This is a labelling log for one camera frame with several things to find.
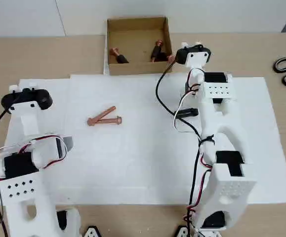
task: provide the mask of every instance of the open cardboard box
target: open cardboard box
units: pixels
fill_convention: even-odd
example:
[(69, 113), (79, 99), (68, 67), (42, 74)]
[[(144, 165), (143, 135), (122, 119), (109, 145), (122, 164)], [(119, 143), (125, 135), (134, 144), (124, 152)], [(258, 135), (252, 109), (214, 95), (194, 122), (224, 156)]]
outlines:
[(108, 55), (111, 75), (162, 73), (167, 62), (151, 62), (151, 54), (157, 40), (163, 41), (162, 52), (171, 55), (168, 20), (166, 17), (108, 19), (109, 49), (119, 48), (129, 63), (118, 64)]

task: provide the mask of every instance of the white robotic arm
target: white robotic arm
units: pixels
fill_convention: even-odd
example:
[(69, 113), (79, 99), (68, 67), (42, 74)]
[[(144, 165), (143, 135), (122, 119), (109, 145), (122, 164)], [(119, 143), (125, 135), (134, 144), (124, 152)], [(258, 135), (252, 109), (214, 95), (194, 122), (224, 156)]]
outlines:
[[(11, 237), (79, 237), (81, 218), (77, 209), (56, 211), (52, 202), (45, 168), (62, 161), (72, 147), (72, 138), (41, 134), (38, 117), (48, 109), (52, 99), (46, 90), (36, 86), (18, 90), (1, 101), (10, 108), (14, 129), (18, 132), (15, 145), (0, 149), (0, 195)], [(31, 218), (27, 207), (35, 206)]]
[[(182, 46), (176, 60), (191, 68), (186, 93), (190, 85), (199, 88), (195, 100), (202, 126), (200, 150), (204, 162), (212, 167), (200, 202), (191, 206), (191, 224), (195, 237), (199, 232), (206, 237), (218, 236), (218, 231), (232, 227), (244, 213), (256, 183), (254, 166), (241, 125), (232, 76), (202, 70), (210, 51), (201, 44), (189, 47), (183, 43)], [(217, 133), (226, 135), (234, 149), (218, 151), (214, 140)]]

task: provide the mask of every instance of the table surface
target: table surface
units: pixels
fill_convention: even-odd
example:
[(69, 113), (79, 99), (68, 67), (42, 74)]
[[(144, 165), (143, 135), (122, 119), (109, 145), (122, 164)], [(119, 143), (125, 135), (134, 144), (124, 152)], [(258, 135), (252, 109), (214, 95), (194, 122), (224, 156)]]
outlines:
[[(286, 87), (273, 62), (286, 56), (286, 34), (171, 34), (172, 48), (182, 41), (203, 42), (212, 51), (207, 71), (230, 72), (236, 77), (265, 77), (286, 156)], [(103, 73), (104, 36), (62, 38), (0, 38), (0, 99), (19, 79), (69, 78), (70, 74)], [(185, 70), (175, 67), (174, 71)], [(0, 146), (9, 116), (0, 122)], [(185, 214), (183, 206), (78, 206), (83, 232), (98, 226), (104, 236), (170, 237)], [(286, 204), (251, 205), (225, 237), (286, 236)]]

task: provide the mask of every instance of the bolt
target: bolt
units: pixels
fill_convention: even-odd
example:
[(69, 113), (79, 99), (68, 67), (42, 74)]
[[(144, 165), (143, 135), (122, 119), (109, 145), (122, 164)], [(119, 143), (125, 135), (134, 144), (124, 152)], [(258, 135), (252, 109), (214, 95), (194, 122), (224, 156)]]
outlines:
[(157, 40), (155, 45), (161, 47), (163, 45), (163, 41), (161, 39)]
[(100, 119), (95, 124), (105, 124), (105, 123), (115, 123), (117, 125), (122, 123), (122, 117), (117, 116), (116, 118), (106, 118), (106, 119)]
[(113, 56), (115, 56), (115, 57), (118, 57), (119, 55), (120, 55), (120, 53), (119, 53), (119, 48), (111, 48), (110, 49), (110, 55), (113, 55)]
[(116, 110), (117, 108), (115, 106), (112, 106), (110, 108), (108, 108), (106, 111), (103, 111), (101, 114), (97, 115), (94, 118), (88, 118), (87, 124), (89, 126), (94, 126), (94, 124), (96, 122), (98, 122), (98, 120), (100, 120), (101, 118), (103, 118), (105, 115), (111, 113), (113, 110)]
[(168, 60), (168, 63), (173, 63), (173, 61), (175, 60), (175, 55), (169, 55), (169, 56), (167, 56), (167, 60)]

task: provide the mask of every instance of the white foam board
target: white foam board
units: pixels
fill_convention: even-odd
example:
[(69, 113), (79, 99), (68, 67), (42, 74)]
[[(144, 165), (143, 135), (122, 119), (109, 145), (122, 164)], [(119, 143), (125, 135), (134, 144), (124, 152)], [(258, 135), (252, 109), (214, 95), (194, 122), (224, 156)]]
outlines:
[[(42, 132), (58, 130), (74, 137), (67, 158), (45, 172), (56, 203), (188, 202), (197, 138), (172, 127), (172, 116), (155, 97), (159, 76), (73, 75), (70, 80), (34, 80), (54, 99), (52, 110), (43, 112)], [(171, 73), (160, 85), (160, 97), (172, 110), (185, 78), (185, 74)], [(30, 81), (21, 80), (20, 85)], [(234, 83), (258, 178), (248, 202), (286, 202), (286, 160), (265, 80), (235, 78)], [(87, 126), (88, 117), (112, 105), (117, 110), (109, 117), (122, 116), (121, 125)], [(198, 118), (189, 118), (189, 122), (201, 130)], [(15, 136), (10, 129), (6, 144), (16, 140)], [(226, 141), (219, 144), (229, 145)], [(203, 172), (199, 165), (195, 193)]]

